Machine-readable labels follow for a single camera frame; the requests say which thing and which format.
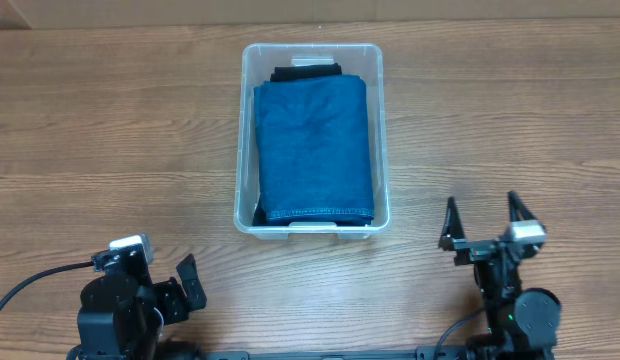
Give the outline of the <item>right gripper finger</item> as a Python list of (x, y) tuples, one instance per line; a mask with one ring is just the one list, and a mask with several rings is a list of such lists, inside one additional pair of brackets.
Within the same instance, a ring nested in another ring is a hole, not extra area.
[(510, 222), (536, 220), (534, 214), (525, 206), (517, 192), (509, 191), (507, 197)]
[(464, 241), (465, 234), (455, 198), (449, 197), (438, 247), (443, 250), (455, 250), (456, 246)]

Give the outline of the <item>black cloth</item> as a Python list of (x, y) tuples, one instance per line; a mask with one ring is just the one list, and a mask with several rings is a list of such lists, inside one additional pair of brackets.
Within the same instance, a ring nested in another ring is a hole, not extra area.
[(267, 214), (262, 205), (262, 199), (259, 199), (254, 211), (252, 225), (253, 226), (266, 226), (268, 224)]
[(276, 67), (270, 75), (271, 82), (290, 82), (302, 79), (311, 79), (326, 76), (341, 75), (342, 68), (338, 63)]

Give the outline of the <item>blue denim cloth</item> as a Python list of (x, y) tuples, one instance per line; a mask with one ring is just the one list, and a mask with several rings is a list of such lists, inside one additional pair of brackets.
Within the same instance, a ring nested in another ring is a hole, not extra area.
[(260, 198), (270, 226), (374, 218), (366, 84), (356, 75), (254, 89)]

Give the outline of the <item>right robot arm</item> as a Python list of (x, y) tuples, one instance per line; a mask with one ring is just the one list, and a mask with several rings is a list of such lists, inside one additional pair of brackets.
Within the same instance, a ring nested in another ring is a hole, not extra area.
[[(510, 191), (509, 225), (503, 234), (488, 240), (469, 241), (453, 197), (447, 200), (438, 247), (455, 254), (457, 266), (471, 265), (483, 306), (451, 325), (439, 338), (432, 357), (454, 354), (459, 359), (552, 359), (557, 345), (562, 305), (551, 291), (525, 290), (518, 267), (537, 255), (547, 239), (546, 227)], [(447, 338), (484, 314), (488, 332), (470, 337), (454, 352), (444, 346)]]

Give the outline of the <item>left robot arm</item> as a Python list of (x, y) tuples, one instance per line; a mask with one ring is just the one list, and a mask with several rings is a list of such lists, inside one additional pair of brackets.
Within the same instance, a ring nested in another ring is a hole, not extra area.
[(111, 250), (92, 257), (103, 276), (80, 294), (80, 344), (68, 360), (203, 359), (194, 343), (162, 340), (165, 326), (184, 322), (206, 307), (193, 255), (178, 265), (178, 278), (155, 283), (140, 250)]

